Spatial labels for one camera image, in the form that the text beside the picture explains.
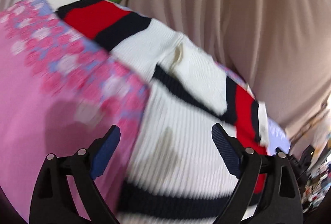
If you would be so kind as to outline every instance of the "pink floral fabric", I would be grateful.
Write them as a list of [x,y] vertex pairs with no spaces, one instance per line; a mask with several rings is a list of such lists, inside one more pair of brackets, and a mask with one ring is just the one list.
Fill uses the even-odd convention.
[[[28,221],[45,156],[71,155],[116,124],[120,144],[96,180],[114,210],[147,85],[59,20],[45,0],[24,0],[0,13],[0,42],[0,186],[9,201]],[[73,197],[88,217],[77,192]]]

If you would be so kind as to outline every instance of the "garment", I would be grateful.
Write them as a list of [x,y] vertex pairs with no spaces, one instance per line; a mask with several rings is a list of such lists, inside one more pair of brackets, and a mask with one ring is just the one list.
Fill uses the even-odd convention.
[[233,72],[231,69],[227,68],[226,66],[220,64],[220,63],[217,63],[218,67],[223,69],[227,75],[229,77],[231,77],[231,79],[233,81],[235,81],[238,85],[240,85],[241,87],[243,87],[244,89],[246,88],[247,90],[249,89],[249,86],[248,84],[238,75],[236,74],[235,72]]
[[240,74],[291,138],[331,91],[331,0],[127,0]]
[[[0,185],[29,221],[47,154],[74,154],[115,124],[121,139],[95,183],[111,210],[123,182],[149,90],[93,41],[62,22],[45,0],[24,0],[0,13]],[[72,195],[88,217],[72,178]]]
[[289,153],[291,146],[290,141],[287,139],[285,132],[279,127],[279,125],[270,118],[268,118],[268,133],[268,155],[276,154],[277,147],[279,147],[284,153]]
[[145,81],[151,80],[160,63],[222,121],[239,126],[261,145],[268,144],[264,103],[255,101],[182,33],[105,0],[62,0],[64,5],[48,1],[66,23],[111,51]]
[[[212,223],[224,209],[238,179],[211,139],[211,128],[220,120],[202,106],[156,67],[122,187],[120,223]],[[233,126],[221,124],[241,140]]]

